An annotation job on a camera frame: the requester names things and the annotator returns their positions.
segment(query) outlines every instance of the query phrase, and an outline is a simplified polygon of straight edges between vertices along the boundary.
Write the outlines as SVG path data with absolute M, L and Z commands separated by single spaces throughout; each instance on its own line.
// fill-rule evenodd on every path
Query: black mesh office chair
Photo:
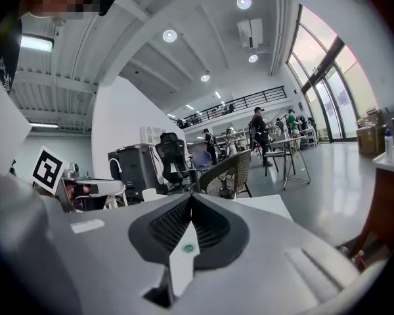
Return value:
M 184 141 L 178 139 L 175 133 L 162 133 L 160 143 L 155 148 L 164 165 L 162 175 L 168 182 L 174 184 L 168 192 L 175 189 L 181 190 L 181 183 L 189 176 L 188 165 L 185 161 Z

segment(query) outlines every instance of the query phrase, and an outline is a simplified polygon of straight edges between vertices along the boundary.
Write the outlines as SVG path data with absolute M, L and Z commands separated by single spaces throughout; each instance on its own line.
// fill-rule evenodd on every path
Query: air conditioner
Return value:
M 258 48 L 263 43 L 263 23 L 260 18 L 238 22 L 242 48 Z

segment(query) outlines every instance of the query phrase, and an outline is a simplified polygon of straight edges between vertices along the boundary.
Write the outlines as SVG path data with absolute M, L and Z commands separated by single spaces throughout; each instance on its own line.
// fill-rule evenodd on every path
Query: office chair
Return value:
M 185 161 L 185 144 L 175 133 L 162 133 L 160 143 L 155 146 L 164 165 L 162 175 L 172 187 L 167 191 L 182 190 L 184 179 L 189 176 Z
M 197 150 L 192 153 L 192 163 L 194 165 L 194 168 L 196 168 L 197 171 L 201 173 L 203 173 L 204 171 L 208 171 L 213 167 L 210 164 L 210 161 L 210 153 L 205 150 Z

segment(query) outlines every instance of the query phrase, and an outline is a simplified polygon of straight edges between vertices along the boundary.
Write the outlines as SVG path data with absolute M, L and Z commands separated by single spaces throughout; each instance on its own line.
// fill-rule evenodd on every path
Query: white wall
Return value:
M 75 162 L 79 166 L 79 174 L 83 176 L 86 171 L 93 177 L 91 137 L 65 137 L 65 136 L 28 136 L 19 149 L 14 168 L 16 175 L 30 181 L 33 163 L 42 146 L 52 150 L 67 162 Z
M 140 127 L 174 132 L 185 141 L 182 130 L 127 79 L 117 77 L 109 87 L 99 87 L 92 122 L 93 170 L 110 179 L 108 152 L 141 143 Z
M 394 40 L 378 12 L 352 0 L 292 1 L 311 9 L 350 47 L 374 90 L 378 107 L 394 105 Z M 290 48 L 286 49 L 287 58 Z

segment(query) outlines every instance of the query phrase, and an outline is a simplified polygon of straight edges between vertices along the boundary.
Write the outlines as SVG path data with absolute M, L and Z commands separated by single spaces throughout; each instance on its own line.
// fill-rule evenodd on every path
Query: ceiling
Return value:
M 279 24 L 287 4 L 252 0 L 240 10 L 236 0 L 116 0 L 106 16 L 69 20 L 63 27 L 25 16 L 24 33 L 51 37 L 55 47 L 51 53 L 21 48 L 11 98 L 31 122 L 81 133 L 91 131 L 98 84 L 110 85 L 117 75 L 165 113 L 194 100 L 200 110 L 218 105 L 215 91 L 232 100 L 239 81 L 274 73 L 283 54 Z M 236 23 L 252 18 L 263 21 L 263 44 L 259 60 L 250 64 L 255 51 L 242 48 Z M 166 29 L 177 32 L 175 42 L 163 41 Z M 203 74 L 211 76 L 206 83 Z

